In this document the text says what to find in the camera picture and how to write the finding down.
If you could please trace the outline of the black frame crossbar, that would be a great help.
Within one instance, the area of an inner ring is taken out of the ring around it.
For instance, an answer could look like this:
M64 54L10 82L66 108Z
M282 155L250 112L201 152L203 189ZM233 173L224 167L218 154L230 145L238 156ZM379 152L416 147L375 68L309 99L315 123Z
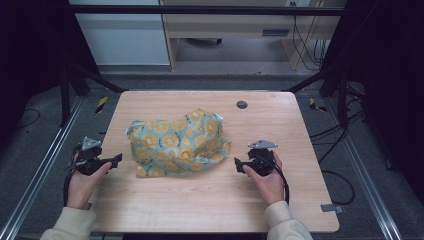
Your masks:
M174 14L174 15L286 15L343 16L344 8L250 7L250 6L152 6L152 5L70 5L66 10L88 14Z

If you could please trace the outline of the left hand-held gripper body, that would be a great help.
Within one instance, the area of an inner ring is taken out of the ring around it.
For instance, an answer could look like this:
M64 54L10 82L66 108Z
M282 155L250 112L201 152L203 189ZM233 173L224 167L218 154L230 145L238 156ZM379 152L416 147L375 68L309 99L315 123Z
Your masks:
M100 160L99 155L102 153L102 142L85 137L77 148L77 160L74 167L83 175L90 176L96 172L103 162Z

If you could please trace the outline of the teal cloth with orange print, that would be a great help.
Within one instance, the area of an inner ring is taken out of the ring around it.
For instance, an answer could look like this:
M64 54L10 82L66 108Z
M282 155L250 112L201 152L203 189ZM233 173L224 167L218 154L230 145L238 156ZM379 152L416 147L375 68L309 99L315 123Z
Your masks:
M207 170L230 153L223 118L204 109L173 120L136 120L127 129L138 178L184 176Z

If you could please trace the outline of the person's right hand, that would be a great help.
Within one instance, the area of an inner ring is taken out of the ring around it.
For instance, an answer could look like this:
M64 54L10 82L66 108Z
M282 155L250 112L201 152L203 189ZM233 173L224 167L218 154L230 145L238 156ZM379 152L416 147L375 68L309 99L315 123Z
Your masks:
M258 175L249 166L243 167L243 170L253 180L261 197L268 205L285 200L285 183L279 174L282 162L275 151L273 151L273 156L278 168L274 169L273 172L267 176Z

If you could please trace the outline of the aluminium floor rail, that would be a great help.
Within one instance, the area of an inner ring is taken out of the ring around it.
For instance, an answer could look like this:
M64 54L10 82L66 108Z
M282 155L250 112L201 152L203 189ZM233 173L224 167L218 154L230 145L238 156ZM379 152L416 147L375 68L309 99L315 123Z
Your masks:
M53 142L50 144L48 151L44 155L40 165L33 175L30 183L26 187L22 197L16 205L11 216L8 218L5 225L0 230L0 240L14 240L23 221L25 220L29 210L31 209L45 179L54 164L57 155L71 131L76 118L78 117L81 107L84 103L84 97L76 97L71 108L69 118L65 121L62 127L59 128Z
M337 142L343 145L346 159L349 162L352 171L355 173L356 181L360 184L363 195L367 199L368 205L379 225L379 228L386 240L402 240L402 236L395 221L390 214L370 172L366 169L361 155L358 152L353 140L349 136L349 130L353 129L356 121L364 117L363 111L358 111L347 116L347 127L341 127L341 120L336 113L336 105L332 100L325 99L328 112L335 122L335 131L340 132Z

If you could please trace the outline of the light wooden desk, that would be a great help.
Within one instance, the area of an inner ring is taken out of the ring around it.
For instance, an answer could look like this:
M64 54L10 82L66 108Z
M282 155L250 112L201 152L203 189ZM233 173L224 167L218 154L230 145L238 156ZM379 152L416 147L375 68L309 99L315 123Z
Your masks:
M162 6L343 8L347 0L159 0ZM299 69L312 39L330 40L337 16L165 14L171 39L274 38L282 43L290 67Z

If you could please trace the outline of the person's left hand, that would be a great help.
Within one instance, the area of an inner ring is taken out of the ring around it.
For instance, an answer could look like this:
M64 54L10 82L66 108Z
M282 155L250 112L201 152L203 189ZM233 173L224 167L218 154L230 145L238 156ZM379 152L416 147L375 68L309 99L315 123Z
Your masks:
M79 171L75 171L70 179L66 206L86 210L89 205L89 199L91 198L97 184L109 171L110 167L111 164L106 163L90 176L83 175Z

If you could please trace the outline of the black metal stand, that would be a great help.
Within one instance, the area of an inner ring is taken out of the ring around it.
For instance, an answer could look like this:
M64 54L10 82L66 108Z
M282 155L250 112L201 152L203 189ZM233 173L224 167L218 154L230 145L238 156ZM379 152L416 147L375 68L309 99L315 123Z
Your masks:
M64 67L60 73L62 107L61 127L64 127L71 118L69 86L72 86L79 96L86 96L90 92L90 88L85 81L86 78L95 81L115 93L123 93L126 91L125 88L119 87L107 81L99 74L96 74L81 65L71 64Z
M308 77L306 80L290 87L287 92L296 93L301 89L315 83L318 80L323 80L319 93L323 97L331 96L335 91L338 91L337 97L337 119L342 128L348 129L347 117L347 75L342 67L328 67L320 70L318 73Z

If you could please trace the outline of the yellow black striped tape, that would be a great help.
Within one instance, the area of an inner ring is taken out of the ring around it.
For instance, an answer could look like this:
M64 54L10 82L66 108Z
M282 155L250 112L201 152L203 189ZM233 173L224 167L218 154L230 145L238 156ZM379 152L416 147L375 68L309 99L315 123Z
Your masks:
M327 112L327 108L324 106L318 106L314 98L309 98L309 106L311 109L315 109L320 112Z
M107 96L101 97L101 99L99 100L98 105L96 107L95 113L101 113L102 112L107 100L108 100Z

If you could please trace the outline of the grey metal table bracket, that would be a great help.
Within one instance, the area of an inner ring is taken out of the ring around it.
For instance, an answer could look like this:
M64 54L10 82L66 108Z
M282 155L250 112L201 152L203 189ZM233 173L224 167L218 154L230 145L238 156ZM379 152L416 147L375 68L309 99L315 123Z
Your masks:
M321 210L323 212L335 212L336 214L344 212L344 208L338 204L322 204Z

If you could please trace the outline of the white cabinet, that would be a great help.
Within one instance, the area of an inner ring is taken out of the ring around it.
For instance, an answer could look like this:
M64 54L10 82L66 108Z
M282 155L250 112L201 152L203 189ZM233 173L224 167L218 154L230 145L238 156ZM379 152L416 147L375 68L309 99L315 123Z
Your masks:
M169 65L160 14L76 14L97 65Z

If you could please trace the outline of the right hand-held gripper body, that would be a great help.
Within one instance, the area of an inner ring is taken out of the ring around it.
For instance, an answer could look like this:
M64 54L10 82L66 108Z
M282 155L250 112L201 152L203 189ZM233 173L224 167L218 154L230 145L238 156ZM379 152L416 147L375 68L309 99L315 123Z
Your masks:
M276 148L277 144L267 140L258 140L249 144L250 150L248 166L260 176L268 176L277 169L277 164L271 148Z

